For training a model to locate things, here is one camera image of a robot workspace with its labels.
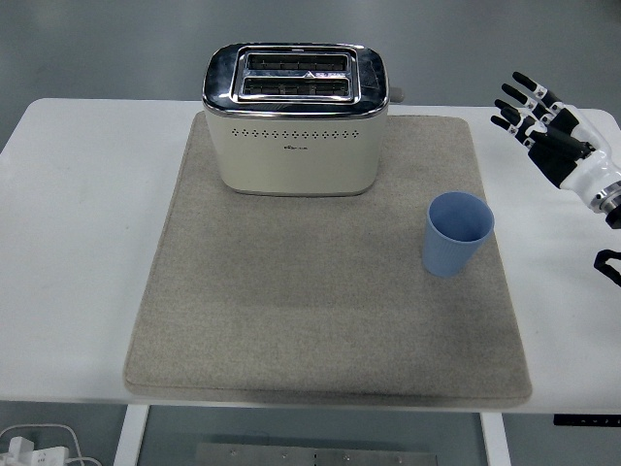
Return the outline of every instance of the cream toaster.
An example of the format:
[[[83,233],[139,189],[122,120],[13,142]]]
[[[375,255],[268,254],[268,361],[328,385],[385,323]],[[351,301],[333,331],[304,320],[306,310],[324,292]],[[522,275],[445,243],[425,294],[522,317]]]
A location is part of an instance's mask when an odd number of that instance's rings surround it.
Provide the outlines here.
[[[388,114],[379,55],[332,44],[235,44],[207,68],[220,177],[239,192],[345,196],[376,178]]]

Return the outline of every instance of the black strap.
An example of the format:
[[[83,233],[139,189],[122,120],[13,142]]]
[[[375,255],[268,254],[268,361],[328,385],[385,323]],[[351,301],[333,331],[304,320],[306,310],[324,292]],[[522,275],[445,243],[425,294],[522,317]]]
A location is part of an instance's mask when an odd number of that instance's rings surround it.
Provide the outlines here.
[[[621,286],[621,274],[617,272],[614,267],[606,264],[609,259],[621,260],[621,252],[615,252],[614,250],[601,250],[595,257],[595,263],[593,266],[613,282]]]

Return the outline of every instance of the blue cup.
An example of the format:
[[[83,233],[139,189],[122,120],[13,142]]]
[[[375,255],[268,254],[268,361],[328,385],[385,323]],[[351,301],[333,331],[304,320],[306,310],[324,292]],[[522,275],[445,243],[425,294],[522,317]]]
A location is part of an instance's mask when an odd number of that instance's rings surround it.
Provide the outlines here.
[[[456,275],[494,231],[487,204],[465,191],[448,191],[427,208],[423,265],[433,275]]]

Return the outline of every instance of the metal plate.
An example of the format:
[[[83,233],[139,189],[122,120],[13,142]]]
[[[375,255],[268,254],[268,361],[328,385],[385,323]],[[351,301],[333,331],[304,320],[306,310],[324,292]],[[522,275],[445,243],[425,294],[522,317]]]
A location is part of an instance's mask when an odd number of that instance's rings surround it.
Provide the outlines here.
[[[199,444],[197,466],[438,466],[432,453]]]

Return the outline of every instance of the robotic hand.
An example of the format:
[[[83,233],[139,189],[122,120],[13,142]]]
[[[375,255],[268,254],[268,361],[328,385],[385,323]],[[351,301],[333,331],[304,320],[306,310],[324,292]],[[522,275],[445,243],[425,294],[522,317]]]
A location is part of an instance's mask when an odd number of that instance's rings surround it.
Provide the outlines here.
[[[556,187],[575,192],[593,212],[605,213],[611,228],[621,229],[621,169],[610,159],[610,144],[576,107],[520,73],[513,78],[536,98],[503,84],[503,91],[524,108],[496,100],[503,117],[492,116],[492,122],[528,148],[531,160]]]

